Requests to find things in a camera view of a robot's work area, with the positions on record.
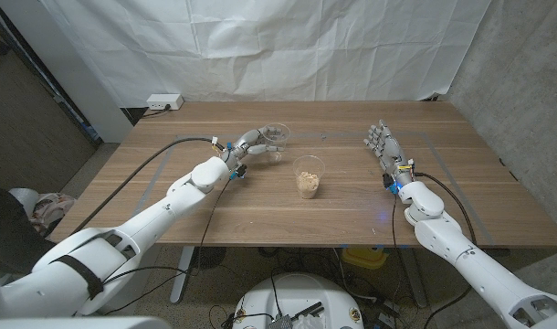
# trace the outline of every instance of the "white backdrop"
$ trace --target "white backdrop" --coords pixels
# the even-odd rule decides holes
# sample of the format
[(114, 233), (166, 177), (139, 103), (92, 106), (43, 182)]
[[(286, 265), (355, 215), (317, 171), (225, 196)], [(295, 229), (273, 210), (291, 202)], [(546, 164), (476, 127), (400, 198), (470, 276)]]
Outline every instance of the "white backdrop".
[(121, 107), (446, 93), (489, 0), (42, 0)]

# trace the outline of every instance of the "power outlet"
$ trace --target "power outlet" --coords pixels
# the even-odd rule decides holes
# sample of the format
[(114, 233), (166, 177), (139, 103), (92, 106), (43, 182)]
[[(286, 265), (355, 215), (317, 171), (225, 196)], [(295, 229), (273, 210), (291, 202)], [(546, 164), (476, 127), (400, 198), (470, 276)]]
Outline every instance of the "power outlet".
[(167, 105), (171, 106), (169, 110), (179, 110), (183, 103), (181, 94), (153, 94), (147, 100), (151, 110), (164, 110)]

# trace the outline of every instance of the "clear plastic cup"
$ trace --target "clear plastic cup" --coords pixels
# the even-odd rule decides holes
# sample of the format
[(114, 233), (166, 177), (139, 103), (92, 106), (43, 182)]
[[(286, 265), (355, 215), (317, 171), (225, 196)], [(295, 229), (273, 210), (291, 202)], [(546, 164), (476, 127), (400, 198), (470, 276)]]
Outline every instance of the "clear plastic cup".
[[(266, 146), (287, 147), (287, 140), (290, 137), (290, 129), (282, 123), (269, 123), (265, 126), (265, 132), (262, 134), (265, 138)], [(280, 152), (267, 152), (268, 161), (277, 163), (282, 158)]]
[(315, 155), (304, 155), (293, 164), (297, 178), (297, 191), (302, 198), (314, 198), (319, 188), (321, 176), (325, 173), (325, 164)]

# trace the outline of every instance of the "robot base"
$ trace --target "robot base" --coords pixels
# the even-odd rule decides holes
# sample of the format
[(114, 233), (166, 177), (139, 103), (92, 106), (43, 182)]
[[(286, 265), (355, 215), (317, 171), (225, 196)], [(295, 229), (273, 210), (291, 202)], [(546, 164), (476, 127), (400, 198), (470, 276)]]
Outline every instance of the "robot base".
[[(294, 316), (317, 302), (323, 311), (318, 316), (325, 324), (322, 328), (363, 328), (358, 304), (337, 284), (318, 275), (308, 273), (284, 273), (273, 277), (277, 289), (278, 305), (283, 316)], [(236, 307), (236, 314), (268, 313), (277, 318), (279, 310), (272, 289), (272, 282), (266, 279), (247, 292)], [(298, 322), (292, 322), (295, 328)], [(252, 316), (236, 320), (233, 328), (268, 328), (270, 318)]]

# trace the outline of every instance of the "robotic arm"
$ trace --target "robotic arm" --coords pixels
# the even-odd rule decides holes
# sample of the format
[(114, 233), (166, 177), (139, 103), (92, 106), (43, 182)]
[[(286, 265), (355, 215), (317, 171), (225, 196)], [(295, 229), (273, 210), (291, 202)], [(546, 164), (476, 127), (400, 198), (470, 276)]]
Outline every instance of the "robotic arm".
[(0, 318), (61, 317), (91, 314), (131, 278), (141, 257), (179, 218), (191, 214), (218, 182), (243, 176), (240, 160), (248, 154), (282, 151), (264, 145), (260, 128), (245, 133), (220, 157), (212, 157), (174, 182), (165, 198), (115, 228), (86, 228), (61, 241), (26, 277), (0, 287)]
[(557, 296), (528, 286), (462, 234), (443, 200), (415, 181), (414, 162), (405, 159), (384, 121), (363, 141), (380, 160), (384, 184), (410, 205), (405, 217), (421, 245), (453, 265), (509, 328), (557, 328)]

